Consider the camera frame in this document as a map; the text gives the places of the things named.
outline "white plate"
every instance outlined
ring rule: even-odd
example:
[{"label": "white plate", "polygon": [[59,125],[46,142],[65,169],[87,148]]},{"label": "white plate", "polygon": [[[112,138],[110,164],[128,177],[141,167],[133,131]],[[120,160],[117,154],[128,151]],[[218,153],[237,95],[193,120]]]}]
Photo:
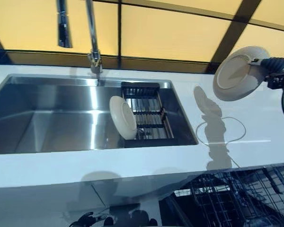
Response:
[{"label": "white plate", "polygon": [[248,64],[248,60],[254,58],[269,58],[269,53],[259,46],[247,46],[237,50],[222,62],[213,79],[213,91],[219,99],[241,99],[263,82],[267,75],[266,69]]},{"label": "white plate", "polygon": [[109,110],[120,135],[126,140],[133,140],[137,134],[137,123],[126,101],[119,96],[112,96],[109,100]]}]

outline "dishwasher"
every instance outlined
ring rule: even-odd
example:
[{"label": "dishwasher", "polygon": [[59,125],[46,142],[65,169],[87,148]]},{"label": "dishwasher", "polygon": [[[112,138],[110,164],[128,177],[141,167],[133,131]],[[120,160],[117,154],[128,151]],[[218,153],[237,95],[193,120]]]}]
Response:
[{"label": "dishwasher", "polygon": [[160,203],[175,226],[284,226],[284,165],[201,174]]}]

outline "metal wire rack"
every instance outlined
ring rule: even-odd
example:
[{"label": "metal wire rack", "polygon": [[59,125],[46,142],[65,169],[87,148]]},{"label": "metal wire rack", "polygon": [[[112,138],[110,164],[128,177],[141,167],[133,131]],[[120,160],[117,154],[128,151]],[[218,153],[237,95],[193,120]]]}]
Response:
[{"label": "metal wire rack", "polygon": [[156,83],[122,83],[123,98],[133,110],[138,132],[135,140],[173,139]]},{"label": "metal wire rack", "polygon": [[193,196],[207,226],[284,225],[284,166],[203,174],[175,196]]}]

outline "sink drying rack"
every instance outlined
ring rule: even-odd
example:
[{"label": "sink drying rack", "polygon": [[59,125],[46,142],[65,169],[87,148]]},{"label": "sink drying rack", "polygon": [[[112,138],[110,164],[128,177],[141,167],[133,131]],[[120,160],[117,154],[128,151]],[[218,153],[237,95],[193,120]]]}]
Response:
[{"label": "sink drying rack", "polygon": [[137,144],[139,147],[177,145],[160,98],[160,85],[122,82],[121,88],[122,97],[133,110],[138,128],[136,137],[126,140],[125,147],[137,147]]}]

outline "stainless steel sink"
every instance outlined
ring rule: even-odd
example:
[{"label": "stainless steel sink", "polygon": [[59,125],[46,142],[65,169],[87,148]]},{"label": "stainless steel sink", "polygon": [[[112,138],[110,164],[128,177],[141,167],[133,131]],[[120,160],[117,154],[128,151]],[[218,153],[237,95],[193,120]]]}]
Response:
[{"label": "stainless steel sink", "polygon": [[[0,154],[124,148],[109,112],[122,81],[9,75],[0,86]],[[195,144],[172,84],[142,82],[159,83],[177,145]]]}]

